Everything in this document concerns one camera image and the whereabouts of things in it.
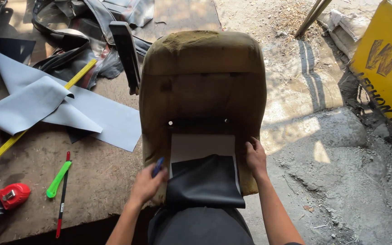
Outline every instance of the person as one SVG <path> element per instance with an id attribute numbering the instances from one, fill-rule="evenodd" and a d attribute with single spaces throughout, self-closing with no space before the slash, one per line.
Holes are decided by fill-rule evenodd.
<path id="1" fill-rule="evenodd" d="M 246 142 L 246 161 L 255 178 L 268 241 L 271 245 L 304 245 L 282 203 L 266 168 L 266 154 L 261 143 L 251 138 Z M 137 217 L 143 205 L 167 181 L 162 169 L 152 178 L 155 164 L 137 174 L 128 202 L 108 238 L 107 245 L 131 244 Z M 237 209 L 187 208 L 160 209 L 149 222 L 149 244 L 253 244 L 252 236 Z"/>

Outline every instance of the white paper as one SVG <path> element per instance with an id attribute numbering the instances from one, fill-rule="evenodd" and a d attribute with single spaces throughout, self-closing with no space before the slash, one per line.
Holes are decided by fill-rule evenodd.
<path id="1" fill-rule="evenodd" d="M 169 178 L 173 178 L 172 163 L 204 158 L 212 154 L 232 156 L 235 169 L 235 184 L 238 192 L 237 162 L 235 159 L 235 136 L 224 134 L 172 134 Z"/>
<path id="2" fill-rule="evenodd" d="M 1 53 L 0 74 L 10 94 L 43 76 L 49 76 L 63 86 L 67 83 Z M 93 131 L 96 133 L 92 136 L 99 140 L 131 152 L 134 150 L 142 134 L 138 110 L 77 86 L 69 91 L 75 99 L 65 98 L 43 122 Z"/>
<path id="3" fill-rule="evenodd" d="M 0 100 L 0 129 L 11 135 L 29 129 L 51 114 L 68 95 L 58 82 L 46 76 Z"/>

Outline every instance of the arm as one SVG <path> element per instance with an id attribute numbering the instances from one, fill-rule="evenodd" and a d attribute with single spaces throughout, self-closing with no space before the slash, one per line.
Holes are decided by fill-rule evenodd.
<path id="1" fill-rule="evenodd" d="M 106 245 L 131 244 L 137 217 L 143 205 L 155 195 L 161 182 L 167 180 L 166 168 L 152 178 L 154 168 L 155 164 L 151 164 L 137 174 L 129 200 L 123 207 L 123 212 Z"/>
<path id="2" fill-rule="evenodd" d="M 279 200 L 267 174 L 266 154 L 261 143 L 252 137 L 252 144 L 246 142 L 246 161 L 257 181 L 260 193 L 264 226 L 270 244 L 284 245 L 288 242 L 305 244 Z"/>

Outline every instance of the green utility knife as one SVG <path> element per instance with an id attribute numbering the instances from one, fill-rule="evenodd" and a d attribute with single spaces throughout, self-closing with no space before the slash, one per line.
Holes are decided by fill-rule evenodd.
<path id="1" fill-rule="evenodd" d="M 61 167 L 60 171 L 58 172 L 57 176 L 55 177 L 55 179 L 52 181 L 51 185 L 49 186 L 49 188 L 46 190 L 46 195 L 49 198 L 53 198 L 55 197 L 55 195 L 57 194 L 57 188 L 58 185 L 60 184 L 61 180 L 64 177 L 64 174 L 66 173 L 66 171 L 69 169 L 69 167 L 71 166 L 72 162 L 70 160 L 67 160 L 63 166 Z"/>

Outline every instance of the blue pen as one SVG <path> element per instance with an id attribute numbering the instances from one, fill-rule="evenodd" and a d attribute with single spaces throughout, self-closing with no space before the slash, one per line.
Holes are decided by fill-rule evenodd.
<path id="1" fill-rule="evenodd" d="M 152 178 L 157 176 L 157 174 L 160 172 L 161 164 L 163 164 L 163 161 L 164 161 L 164 157 L 161 157 L 160 159 L 158 159 L 157 164 L 155 165 L 155 168 L 152 171 Z"/>

